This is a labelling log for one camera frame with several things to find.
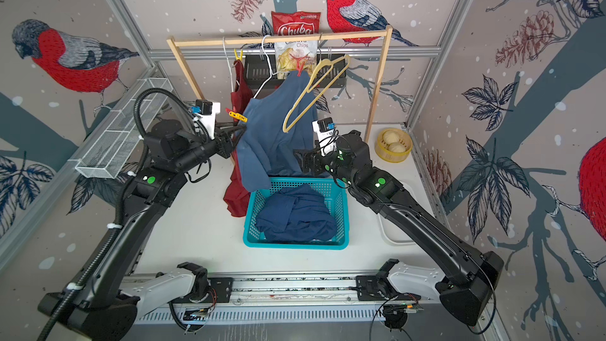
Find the yellow plastic hanger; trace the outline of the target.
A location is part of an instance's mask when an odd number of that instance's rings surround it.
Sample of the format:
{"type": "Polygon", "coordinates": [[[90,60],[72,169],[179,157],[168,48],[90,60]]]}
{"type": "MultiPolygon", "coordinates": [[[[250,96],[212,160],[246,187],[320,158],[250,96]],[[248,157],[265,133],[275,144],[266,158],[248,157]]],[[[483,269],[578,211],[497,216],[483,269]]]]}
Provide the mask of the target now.
{"type": "Polygon", "coordinates": [[[316,104],[316,102],[326,93],[326,91],[331,88],[334,83],[337,82],[347,71],[350,66],[351,58],[350,55],[344,55],[342,57],[336,59],[325,58],[320,60],[309,79],[309,83],[302,91],[302,93],[298,96],[298,99],[294,102],[291,109],[287,112],[286,117],[284,118],[282,124],[282,132],[287,134],[290,130],[298,124],[301,118],[316,104]],[[316,88],[326,79],[331,73],[335,71],[336,74],[332,77],[332,79],[324,85],[324,88],[320,90],[317,94],[315,94],[316,88]],[[306,96],[309,94],[314,94],[314,99],[303,109],[298,115],[294,118],[294,120],[290,120],[290,117],[293,115],[295,110],[299,107],[301,101],[303,101],[306,96]]]}

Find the slate blue t-shirt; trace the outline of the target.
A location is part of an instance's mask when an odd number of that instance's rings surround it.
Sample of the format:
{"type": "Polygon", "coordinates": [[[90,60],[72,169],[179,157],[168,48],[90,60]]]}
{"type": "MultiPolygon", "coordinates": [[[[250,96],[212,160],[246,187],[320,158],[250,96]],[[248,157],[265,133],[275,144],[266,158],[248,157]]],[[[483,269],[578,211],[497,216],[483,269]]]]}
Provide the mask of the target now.
{"type": "MultiPolygon", "coordinates": [[[[271,176],[303,176],[294,150],[314,148],[312,123],[318,119],[313,106],[290,132],[282,132],[287,112],[309,83],[306,71],[290,73],[271,95],[251,99],[244,116],[248,118],[246,132],[237,145],[241,181],[249,192],[268,189],[271,176]]],[[[293,120],[314,99],[309,94],[290,117],[293,120]]]]}

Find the navy printed t-shirt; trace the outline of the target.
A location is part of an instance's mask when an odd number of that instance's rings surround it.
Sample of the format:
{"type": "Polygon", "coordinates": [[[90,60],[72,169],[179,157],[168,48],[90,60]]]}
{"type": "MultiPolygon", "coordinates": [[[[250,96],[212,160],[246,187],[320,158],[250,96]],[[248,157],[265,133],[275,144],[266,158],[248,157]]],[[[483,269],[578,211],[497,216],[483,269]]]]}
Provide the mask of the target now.
{"type": "Polygon", "coordinates": [[[268,197],[255,228],[268,242],[297,244],[328,242],[338,231],[324,196],[308,184],[285,187],[268,197]]]}

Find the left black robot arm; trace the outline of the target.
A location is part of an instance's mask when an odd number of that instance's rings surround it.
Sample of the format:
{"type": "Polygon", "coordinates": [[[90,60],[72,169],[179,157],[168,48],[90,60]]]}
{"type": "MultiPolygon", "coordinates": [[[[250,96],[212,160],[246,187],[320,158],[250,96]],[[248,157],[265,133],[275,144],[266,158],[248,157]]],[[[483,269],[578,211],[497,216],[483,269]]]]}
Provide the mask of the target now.
{"type": "Polygon", "coordinates": [[[170,208],[189,172],[206,164],[214,155],[227,159],[246,132],[240,123],[210,134],[201,126],[201,135],[186,131],[178,121],[161,121],[148,132],[142,122],[143,102],[152,95],[175,102],[190,121],[196,118],[175,94],[162,88],[149,88],[135,99],[134,122],[144,142],[137,169],[122,186],[115,201],[115,219],[87,264],[60,292],[49,293],[38,310],[48,316],[38,338],[45,340],[53,327],[61,324],[92,340],[120,340],[141,315],[205,284],[205,269],[194,264],[180,265],[175,282],[186,282],[185,289],[168,288],[170,276],[159,278],[160,291],[155,302],[144,293],[121,289],[122,280],[153,227],[170,208]]]}

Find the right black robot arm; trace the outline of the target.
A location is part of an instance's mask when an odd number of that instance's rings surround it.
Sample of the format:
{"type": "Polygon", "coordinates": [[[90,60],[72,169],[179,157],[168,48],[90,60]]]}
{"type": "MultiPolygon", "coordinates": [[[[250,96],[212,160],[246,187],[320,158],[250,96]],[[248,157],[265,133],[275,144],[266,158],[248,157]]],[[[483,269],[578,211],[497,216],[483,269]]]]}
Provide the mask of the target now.
{"type": "Polygon", "coordinates": [[[453,234],[421,207],[399,180],[374,167],[369,146],[358,131],[336,137],[333,146],[329,153],[323,153],[321,147],[294,151],[302,172],[314,176],[328,173],[344,183],[358,203],[406,233],[444,274],[435,285],[443,307],[473,328],[486,305],[496,302],[503,259],[494,252],[483,253],[453,234]]]}

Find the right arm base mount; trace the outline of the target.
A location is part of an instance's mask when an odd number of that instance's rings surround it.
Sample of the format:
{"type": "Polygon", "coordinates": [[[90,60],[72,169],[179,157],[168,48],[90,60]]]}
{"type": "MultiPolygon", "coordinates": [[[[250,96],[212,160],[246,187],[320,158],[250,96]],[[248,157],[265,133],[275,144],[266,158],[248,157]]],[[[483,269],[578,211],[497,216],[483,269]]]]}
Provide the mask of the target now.
{"type": "Polygon", "coordinates": [[[357,292],[360,302],[378,302],[391,300],[414,301],[421,299],[420,295],[397,292],[386,279],[377,276],[356,276],[353,289],[357,292]]]}

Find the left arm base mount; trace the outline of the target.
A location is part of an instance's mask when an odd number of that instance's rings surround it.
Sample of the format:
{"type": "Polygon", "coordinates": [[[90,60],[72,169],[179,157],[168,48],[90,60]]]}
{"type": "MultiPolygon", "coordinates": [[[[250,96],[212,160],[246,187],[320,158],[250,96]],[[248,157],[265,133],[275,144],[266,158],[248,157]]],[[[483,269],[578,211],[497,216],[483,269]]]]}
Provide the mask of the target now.
{"type": "Polygon", "coordinates": [[[197,279],[187,300],[191,303],[228,303],[233,284],[234,279],[231,277],[197,279]]]}

